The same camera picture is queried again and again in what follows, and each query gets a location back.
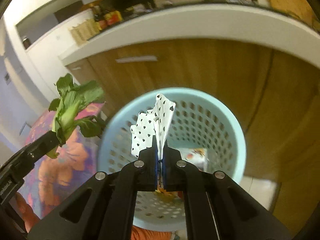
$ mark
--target orange cloth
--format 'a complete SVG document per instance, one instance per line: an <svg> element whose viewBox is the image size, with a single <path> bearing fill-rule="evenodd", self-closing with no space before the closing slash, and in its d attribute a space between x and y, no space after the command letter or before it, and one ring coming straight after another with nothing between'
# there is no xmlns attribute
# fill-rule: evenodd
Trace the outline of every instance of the orange cloth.
<svg viewBox="0 0 320 240"><path fill-rule="evenodd" d="M31 228L40 221L36 214L34 214L30 205L19 194L16 194L16 201L18 208L22 214L22 219L25 223L26 230L29 232ZM131 240L170 240L170 232L156 232L143 228L133 226L131 231Z"/></svg>

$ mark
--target basket hole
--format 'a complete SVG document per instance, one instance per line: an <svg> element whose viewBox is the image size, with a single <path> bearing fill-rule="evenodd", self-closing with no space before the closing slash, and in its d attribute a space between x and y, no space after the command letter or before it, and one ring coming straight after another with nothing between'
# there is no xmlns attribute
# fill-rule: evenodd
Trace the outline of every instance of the basket hole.
<svg viewBox="0 0 320 240"><path fill-rule="evenodd" d="M198 106L198 111L202 114L203 113L203 108L202 106Z"/></svg>
<svg viewBox="0 0 320 240"><path fill-rule="evenodd" d="M216 117L216 116L214 115L214 116L213 116L213 121L214 121L215 123L218 123L218 122L219 122L218 117Z"/></svg>
<svg viewBox="0 0 320 240"><path fill-rule="evenodd" d="M205 115L210 118L211 112L210 112L209 110L206 110L206 111L205 111Z"/></svg>

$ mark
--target bok choy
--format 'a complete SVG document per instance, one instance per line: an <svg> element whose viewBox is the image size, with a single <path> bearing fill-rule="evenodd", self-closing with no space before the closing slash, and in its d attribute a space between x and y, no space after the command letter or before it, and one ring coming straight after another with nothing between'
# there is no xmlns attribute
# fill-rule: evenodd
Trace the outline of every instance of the bok choy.
<svg viewBox="0 0 320 240"><path fill-rule="evenodd" d="M49 111L56 111L52 121L52 131L56 133L61 147L69 139L74 129L79 126L84 137L100 135L104 128L104 121L100 116L87 116L75 120L80 111L90 103L103 103L104 92L96 81L83 85L73 83L72 75L67 74L58 79L56 83L59 98L54 99ZM52 159L58 157L57 148L47 153Z"/></svg>

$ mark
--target wooden cabinet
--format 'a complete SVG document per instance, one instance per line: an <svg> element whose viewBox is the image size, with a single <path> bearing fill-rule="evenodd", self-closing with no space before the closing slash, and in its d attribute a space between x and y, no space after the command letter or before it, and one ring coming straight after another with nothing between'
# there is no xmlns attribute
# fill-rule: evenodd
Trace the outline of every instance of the wooden cabinet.
<svg viewBox="0 0 320 240"><path fill-rule="evenodd" d="M158 61L116 62L146 55ZM275 214L293 233L320 199L318 188L312 194L306 191L320 181L314 164L320 161L320 70L309 63L254 44L180 39L113 49L68 68L79 82L96 79L103 86L108 117L155 89L188 87L213 95L234 113L244 131L245 174L282 182ZM303 171L306 180L297 175ZM296 194L297 189L303 193ZM290 204L304 201L308 206L297 209L297 217Z"/></svg>

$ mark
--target metal screw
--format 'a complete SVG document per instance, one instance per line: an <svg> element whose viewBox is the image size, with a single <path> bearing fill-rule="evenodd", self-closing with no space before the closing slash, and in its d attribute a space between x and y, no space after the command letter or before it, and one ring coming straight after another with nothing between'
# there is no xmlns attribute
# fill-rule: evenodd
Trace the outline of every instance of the metal screw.
<svg viewBox="0 0 320 240"><path fill-rule="evenodd" d="M187 166L187 163L183 160L180 160L180 161L177 161L177 166L182 168Z"/></svg>
<svg viewBox="0 0 320 240"><path fill-rule="evenodd" d="M97 172L96 176L95 176L95 178L97 180L103 180L105 177L106 177L106 174L104 172L101 172L101 171Z"/></svg>
<svg viewBox="0 0 320 240"><path fill-rule="evenodd" d="M135 161L134 162L134 166L136 166L137 168L141 168L143 167L144 162L143 161Z"/></svg>
<svg viewBox="0 0 320 240"><path fill-rule="evenodd" d="M215 174L217 179L223 179L224 178L224 173L222 171L217 171Z"/></svg>

